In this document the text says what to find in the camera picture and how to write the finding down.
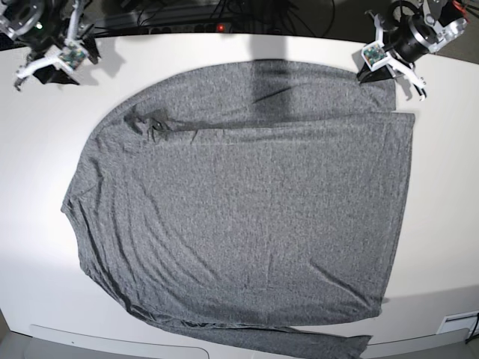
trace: white tabletop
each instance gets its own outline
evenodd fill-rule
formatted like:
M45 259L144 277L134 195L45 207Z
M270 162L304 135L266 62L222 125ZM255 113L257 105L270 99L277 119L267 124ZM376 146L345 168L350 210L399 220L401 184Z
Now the white tabletop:
M31 325L140 343L198 346L220 358L226 347L167 334L129 316L77 258L61 201L92 129L117 104L174 74L255 58L284 58L356 71L361 44L300 37L171 34L99 41L103 61L80 72L83 86L25 83L13 89L25 50L0 53L0 308L12 331ZM416 113L412 173L399 247L382 315L313 327L372 334L384 343L435 334L448 314L479 309L479 66L424 56L417 73L428 99ZM228 349L230 358L251 351Z

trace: heather gray fabric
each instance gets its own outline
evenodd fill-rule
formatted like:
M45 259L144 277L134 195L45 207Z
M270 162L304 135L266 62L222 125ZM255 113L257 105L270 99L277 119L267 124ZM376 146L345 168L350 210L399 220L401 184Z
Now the heather gray fabric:
M410 114L394 83L286 61L183 73L93 131L62 207L80 265L165 331L308 359L370 337L406 201Z

